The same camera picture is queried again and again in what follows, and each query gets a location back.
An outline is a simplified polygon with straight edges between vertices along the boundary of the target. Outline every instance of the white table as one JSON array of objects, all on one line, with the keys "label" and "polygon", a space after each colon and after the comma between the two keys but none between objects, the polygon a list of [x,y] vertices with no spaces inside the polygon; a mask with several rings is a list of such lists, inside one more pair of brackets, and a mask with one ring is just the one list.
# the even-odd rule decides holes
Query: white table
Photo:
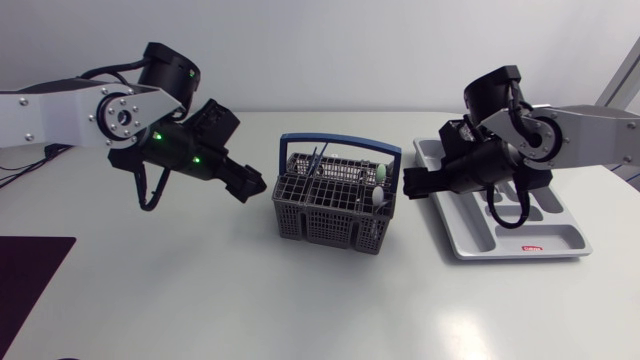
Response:
[{"label": "white table", "polygon": [[[459,261],[434,204],[404,195],[371,256],[278,236],[280,135],[368,137],[402,147],[412,166],[413,138],[457,116],[238,117],[230,156],[269,185],[245,205],[220,181],[172,174],[143,212],[131,174],[99,149],[0,191],[2,235],[78,239],[6,359],[640,358],[640,194],[603,167],[555,171],[552,183],[591,256]],[[7,154],[3,165],[21,163]]]}]

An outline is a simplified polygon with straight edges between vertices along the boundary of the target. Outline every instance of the cable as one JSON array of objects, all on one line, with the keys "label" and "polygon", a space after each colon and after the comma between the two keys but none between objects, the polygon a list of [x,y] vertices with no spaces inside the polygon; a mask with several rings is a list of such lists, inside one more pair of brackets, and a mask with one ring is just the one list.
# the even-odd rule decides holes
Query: cable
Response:
[{"label": "cable", "polygon": [[124,76],[118,74],[117,72],[110,72],[109,75],[115,77],[116,79],[120,80],[121,83],[123,83],[126,86],[129,86],[129,82],[127,81],[127,79],[124,78]]},{"label": "cable", "polygon": [[18,167],[18,168],[6,168],[6,167],[3,167],[3,166],[0,166],[0,170],[4,170],[4,171],[18,171],[18,170],[22,170],[22,169],[24,169],[24,168],[27,168],[27,167],[29,167],[29,166],[31,166],[31,165],[33,165],[33,164],[29,164],[29,165],[25,165],[25,166],[20,166],[20,167]]},{"label": "cable", "polygon": [[145,59],[142,59],[142,60],[139,60],[139,61],[136,61],[136,62],[132,62],[132,63],[129,63],[129,64],[105,66],[105,67],[89,70],[89,71],[85,72],[84,74],[80,75],[80,78],[82,78],[82,79],[91,79],[91,78],[94,78],[94,77],[96,77],[98,75],[119,73],[119,72],[123,72],[123,71],[135,70],[135,69],[139,69],[139,68],[147,65],[150,61],[151,60],[145,58]]},{"label": "cable", "polygon": [[133,173],[133,176],[136,180],[136,189],[138,191],[138,202],[140,203],[140,209],[144,211],[151,211],[155,209],[156,205],[160,201],[160,197],[162,196],[162,191],[164,190],[164,186],[167,185],[167,180],[169,180],[169,174],[171,173],[171,169],[164,168],[162,171],[162,175],[160,175],[160,180],[158,180],[158,185],[156,185],[156,190],[152,191],[151,200],[147,202],[147,173],[144,169],[144,164],[140,164],[140,168],[138,171]]},{"label": "cable", "polygon": [[533,147],[538,147],[540,145],[539,143],[541,139],[538,139],[535,136],[536,134],[530,132],[524,126],[524,122],[522,122],[522,114],[521,114],[522,106],[524,106],[527,110],[530,110],[530,111],[533,110],[533,107],[529,105],[526,101],[521,99],[520,87],[518,86],[518,82],[516,82],[515,80],[511,81],[509,88],[511,89],[511,100],[508,101],[509,117],[511,118],[511,124],[513,125],[513,128],[516,129],[518,134],[520,134],[520,136],[522,136],[523,138],[525,138],[525,140],[527,140],[529,145]]},{"label": "cable", "polygon": [[16,181],[17,179],[19,179],[20,177],[22,177],[25,174],[28,174],[32,171],[35,171],[39,168],[41,168],[44,164],[48,163],[49,161],[55,159],[58,155],[62,154],[63,152],[71,149],[72,146],[70,145],[61,145],[61,144],[51,144],[48,145],[44,148],[44,152],[45,152],[45,157],[42,160],[36,161],[33,164],[30,165],[25,165],[22,171],[20,171],[19,173],[16,174],[11,174],[9,176],[5,176],[3,178],[0,179],[0,181],[4,181],[5,182],[0,184],[0,189],[4,188],[5,186],[9,185],[10,183]]},{"label": "cable", "polygon": [[495,193],[495,191],[496,190],[494,185],[490,185],[487,187],[487,203],[489,205],[489,212],[491,213],[491,216],[493,216],[493,219],[500,226],[507,229],[516,229],[522,226],[522,224],[524,224],[525,221],[527,221],[527,219],[529,218],[529,210],[531,205],[529,200],[529,192],[526,190],[517,191],[518,201],[520,201],[520,209],[522,209],[522,212],[520,213],[520,219],[518,219],[517,222],[509,223],[502,220],[502,218],[500,218],[500,215],[498,215],[498,212],[496,211],[496,206],[493,201],[493,194]]}]

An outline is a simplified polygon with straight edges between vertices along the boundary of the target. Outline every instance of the red label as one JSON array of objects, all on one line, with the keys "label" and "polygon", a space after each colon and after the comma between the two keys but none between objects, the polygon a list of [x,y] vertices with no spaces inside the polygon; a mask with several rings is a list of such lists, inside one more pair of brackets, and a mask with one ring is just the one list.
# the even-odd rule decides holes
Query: red label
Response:
[{"label": "red label", "polygon": [[540,246],[523,246],[523,251],[542,251],[542,247]]}]

